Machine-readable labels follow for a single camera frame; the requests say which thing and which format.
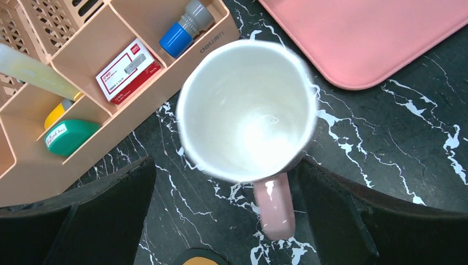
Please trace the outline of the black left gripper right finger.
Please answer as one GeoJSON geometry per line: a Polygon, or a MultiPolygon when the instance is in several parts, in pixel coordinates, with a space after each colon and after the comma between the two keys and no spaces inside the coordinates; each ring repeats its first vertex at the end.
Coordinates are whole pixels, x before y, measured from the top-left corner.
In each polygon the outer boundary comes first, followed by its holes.
{"type": "Polygon", "coordinates": [[[309,159],[296,175],[322,264],[467,263],[467,214],[392,197],[309,159]]]}

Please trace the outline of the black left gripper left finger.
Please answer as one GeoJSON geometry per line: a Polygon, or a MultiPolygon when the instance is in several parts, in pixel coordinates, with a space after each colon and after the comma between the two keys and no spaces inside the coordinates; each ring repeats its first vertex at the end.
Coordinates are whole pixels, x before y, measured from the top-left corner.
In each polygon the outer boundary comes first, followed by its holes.
{"type": "Polygon", "coordinates": [[[2,264],[133,264],[156,180],[152,157],[39,202],[1,208],[2,264]]]}

